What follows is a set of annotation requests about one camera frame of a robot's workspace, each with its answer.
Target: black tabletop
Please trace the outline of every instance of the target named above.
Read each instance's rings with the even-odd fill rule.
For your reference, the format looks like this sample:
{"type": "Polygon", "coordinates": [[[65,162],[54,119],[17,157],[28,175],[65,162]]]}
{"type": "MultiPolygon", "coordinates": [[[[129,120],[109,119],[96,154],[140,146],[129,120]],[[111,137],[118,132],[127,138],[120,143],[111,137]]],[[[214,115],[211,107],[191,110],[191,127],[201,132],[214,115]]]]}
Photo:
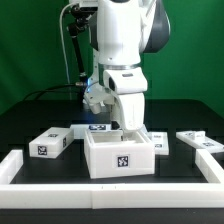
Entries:
{"type": "MultiPolygon", "coordinates": [[[[194,164],[195,149],[176,138],[177,131],[204,130],[224,144],[224,119],[195,100],[147,100],[148,131],[168,133],[169,156],[156,156],[154,175],[91,180],[83,141],[75,140],[58,158],[30,158],[28,144],[50,127],[109,123],[109,114],[93,115],[77,101],[24,101],[0,116],[0,160],[12,149],[24,150],[24,165],[12,184],[32,183],[203,183],[194,164]]],[[[214,154],[223,167],[224,155],[214,154]]],[[[0,223],[223,223],[224,209],[70,209],[0,210],[0,223]]]]}

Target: white cardboard box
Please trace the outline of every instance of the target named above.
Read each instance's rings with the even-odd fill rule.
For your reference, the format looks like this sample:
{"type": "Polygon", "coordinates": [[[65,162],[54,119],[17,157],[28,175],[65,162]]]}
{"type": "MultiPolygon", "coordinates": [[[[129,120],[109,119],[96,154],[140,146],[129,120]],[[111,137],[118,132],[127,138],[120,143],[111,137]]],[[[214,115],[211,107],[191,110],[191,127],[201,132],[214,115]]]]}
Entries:
{"type": "Polygon", "coordinates": [[[56,158],[74,140],[74,132],[70,128],[52,127],[29,143],[31,157],[56,158]]]}
{"type": "Polygon", "coordinates": [[[141,131],[122,141],[122,131],[85,130],[84,152],[91,178],[153,174],[155,151],[141,131]]]}

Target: cable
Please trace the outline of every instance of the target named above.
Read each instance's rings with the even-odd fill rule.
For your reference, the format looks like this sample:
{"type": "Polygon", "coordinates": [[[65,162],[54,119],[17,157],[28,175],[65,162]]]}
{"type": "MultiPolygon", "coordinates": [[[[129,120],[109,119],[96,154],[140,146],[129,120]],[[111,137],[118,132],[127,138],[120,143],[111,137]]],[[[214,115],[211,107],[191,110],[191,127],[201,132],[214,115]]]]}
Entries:
{"type": "Polygon", "coordinates": [[[62,88],[70,88],[70,87],[75,87],[75,84],[66,84],[66,85],[59,85],[59,86],[53,86],[45,90],[39,90],[39,91],[34,91],[29,94],[27,94],[24,98],[23,101],[25,101],[27,98],[34,94],[38,94],[34,100],[38,100],[42,95],[45,93],[53,92],[53,93],[79,93],[79,91],[57,91],[56,89],[62,89],[62,88]]]}
{"type": "Polygon", "coordinates": [[[67,76],[67,83],[70,84],[70,74],[69,74],[69,69],[68,69],[68,60],[67,60],[67,56],[66,56],[66,51],[65,51],[65,42],[64,42],[64,35],[63,35],[63,28],[62,28],[62,18],[63,18],[63,15],[65,13],[65,11],[67,10],[67,8],[75,5],[79,3],[79,1],[75,1],[73,3],[70,3],[68,5],[66,5],[62,11],[61,11],[61,14],[60,14],[60,18],[59,18],[59,27],[60,27],[60,34],[61,34],[61,44],[62,44],[62,51],[63,51],[63,56],[64,56],[64,61],[65,61],[65,69],[66,69],[66,76],[67,76]]]}

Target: green backdrop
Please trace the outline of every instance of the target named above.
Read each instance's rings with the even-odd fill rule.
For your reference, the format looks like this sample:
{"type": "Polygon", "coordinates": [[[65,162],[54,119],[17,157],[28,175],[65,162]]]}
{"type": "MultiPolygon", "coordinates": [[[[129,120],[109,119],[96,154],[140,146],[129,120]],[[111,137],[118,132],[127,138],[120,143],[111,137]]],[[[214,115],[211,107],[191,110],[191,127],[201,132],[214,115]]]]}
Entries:
{"type": "MultiPolygon", "coordinates": [[[[171,36],[157,54],[142,55],[146,98],[196,99],[224,117],[224,1],[163,0],[171,36]]],[[[33,91],[65,84],[58,20],[66,0],[0,2],[0,113],[33,91]]],[[[65,24],[72,21],[66,18],[65,24]]],[[[79,36],[87,73],[92,71],[88,33],[79,36]]],[[[77,64],[65,43],[72,82],[77,64]]],[[[68,99],[47,94],[43,99],[68,99]]]]}

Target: black cable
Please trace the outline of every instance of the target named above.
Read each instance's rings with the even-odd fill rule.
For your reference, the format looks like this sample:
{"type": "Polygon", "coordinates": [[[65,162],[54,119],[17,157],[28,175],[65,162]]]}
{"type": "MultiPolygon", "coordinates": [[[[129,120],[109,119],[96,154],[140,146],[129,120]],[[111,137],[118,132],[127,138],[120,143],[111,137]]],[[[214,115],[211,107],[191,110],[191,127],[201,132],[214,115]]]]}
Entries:
{"type": "Polygon", "coordinates": [[[38,100],[42,95],[44,95],[46,93],[46,91],[55,90],[55,89],[62,89],[62,88],[68,88],[68,87],[76,87],[76,85],[75,84],[65,84],[65,85],[58,85],[58,86],[53,86],[53,87],[47,88],[46,90],[43,90],[42,92],[40,92],[34,98],[34,100],[38,100]]]}
{"type": "Polygon", "coordinates": [[[57,91],[56,89],[62,89],[62,88],[68,88],[68,87],[76,87],[75,84],[65,84],[65,85],[58,85],[58,86],[53,86],[45,90],[39,90],[39,91],[34,91],[29,94],[27,94],[24,98],[23,101],[25,101],[27,98],[34,94],[38,94],[34,100],[38,100],[42,95],[45,93],[79,93],[79,91],[57,91]]]}

